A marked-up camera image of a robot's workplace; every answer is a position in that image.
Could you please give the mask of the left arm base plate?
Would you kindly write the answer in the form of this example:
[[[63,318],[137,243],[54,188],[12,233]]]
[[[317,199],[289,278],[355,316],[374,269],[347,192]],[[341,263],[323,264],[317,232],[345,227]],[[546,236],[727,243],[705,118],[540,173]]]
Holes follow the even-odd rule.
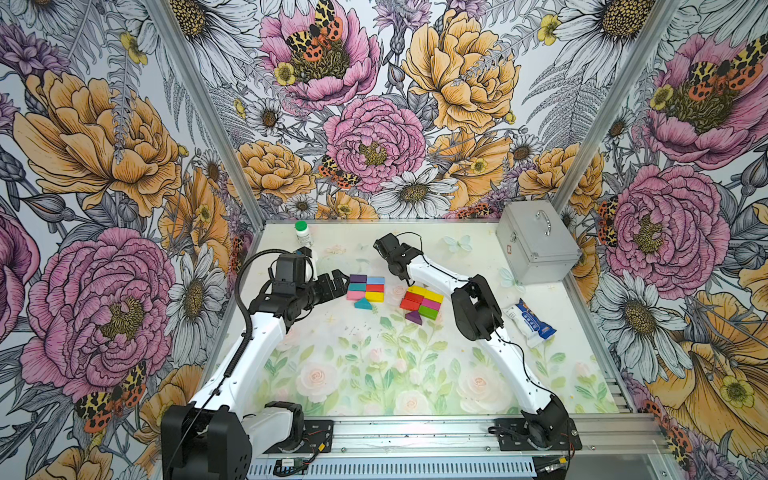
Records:
[[[328,419],[305,420],[298,442],[288,440],[288,447],[283,442],[265,451],[265,454],[327,454],[332,450],[335,422]]]

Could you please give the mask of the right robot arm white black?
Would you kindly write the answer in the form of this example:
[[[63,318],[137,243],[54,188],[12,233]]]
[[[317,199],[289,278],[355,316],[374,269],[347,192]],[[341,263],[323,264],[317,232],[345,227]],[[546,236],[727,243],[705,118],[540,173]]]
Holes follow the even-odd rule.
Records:
[[[539,451],[574,452],[577,432],[565,405],[528,371],[525,351],[507,333],[502,310],[486,278],[453,272],[392,233],[375,240],[373,248],[392,275],[410,286],[424,285],[450,298],[459,333],[495,362],[518,401],[525,420],[518,440]]]

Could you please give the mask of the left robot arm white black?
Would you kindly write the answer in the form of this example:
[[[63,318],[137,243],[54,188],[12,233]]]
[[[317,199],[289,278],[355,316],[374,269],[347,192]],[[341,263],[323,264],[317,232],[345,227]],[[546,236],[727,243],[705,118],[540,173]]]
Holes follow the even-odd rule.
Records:
[[[306,247],[267,249],[247,259],[233,292],[244,317],[241,339],[186,405],[163,416],[162,478],[244,479],[254,456],[293,453],[307,444],[300,405],[272,401],[253,414],[246,411],[248,397],[291,327],[316,306],[345,296],[349,285],[338,269],[317,275]]]

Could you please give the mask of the pink block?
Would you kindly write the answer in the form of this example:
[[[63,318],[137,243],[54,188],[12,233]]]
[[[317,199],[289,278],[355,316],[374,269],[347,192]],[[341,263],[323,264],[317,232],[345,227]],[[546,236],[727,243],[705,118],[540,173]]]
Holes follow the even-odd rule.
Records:
[[[346,295],[346,299],[350,301],[359,301],[361,299],[364,299],[366,297],[365,291],[348,291]]]

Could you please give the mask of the yellow block long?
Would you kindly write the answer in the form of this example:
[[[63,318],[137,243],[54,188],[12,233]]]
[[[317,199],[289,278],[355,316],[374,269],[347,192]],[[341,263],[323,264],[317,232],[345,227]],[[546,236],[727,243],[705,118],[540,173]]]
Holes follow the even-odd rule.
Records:
[[[427,293],[427,290],[423,287],[413,285],[408,288],[408,292],[424,297]]]

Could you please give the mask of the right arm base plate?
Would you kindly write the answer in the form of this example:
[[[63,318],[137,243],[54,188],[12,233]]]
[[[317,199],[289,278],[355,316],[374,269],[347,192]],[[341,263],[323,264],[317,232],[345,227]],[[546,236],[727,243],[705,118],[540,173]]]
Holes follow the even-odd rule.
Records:
[[[497,418],[487,431],[505,452],[566,452],[583,448],[575,422],[570,417],[552,429],[534,425],[523,417]]]

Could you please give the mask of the purple triangle block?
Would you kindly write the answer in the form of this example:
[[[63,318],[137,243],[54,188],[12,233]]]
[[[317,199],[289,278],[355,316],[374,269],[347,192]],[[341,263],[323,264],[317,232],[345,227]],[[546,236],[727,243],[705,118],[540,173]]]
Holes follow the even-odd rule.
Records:
[[[422,318],[417,311],[408,311],[404,318],[417,325],[423,324]]]

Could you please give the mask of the green block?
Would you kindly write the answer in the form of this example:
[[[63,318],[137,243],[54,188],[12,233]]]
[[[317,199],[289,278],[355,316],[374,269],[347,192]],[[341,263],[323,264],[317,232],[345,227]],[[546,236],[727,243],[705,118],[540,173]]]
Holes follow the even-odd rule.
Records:
[[[421,317],[428,318],[430,320],[436,320],[438,317],[439,311],[431,307],[421,305],[418,309],[418,313]]]

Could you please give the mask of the magenta block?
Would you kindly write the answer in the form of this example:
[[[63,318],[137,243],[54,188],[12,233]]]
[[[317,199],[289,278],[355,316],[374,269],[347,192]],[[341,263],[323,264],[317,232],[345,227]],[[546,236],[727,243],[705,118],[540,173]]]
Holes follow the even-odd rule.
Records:
[[[440,307],[441,307],[441,303],[433,301],[433,300],[430,300],[430,299],[427,299],[427,298],[424,298],[422,300],[421,306],[424,307],[424,308],[429,308],[429,309],[434,310],[434,311],[439,311]]]

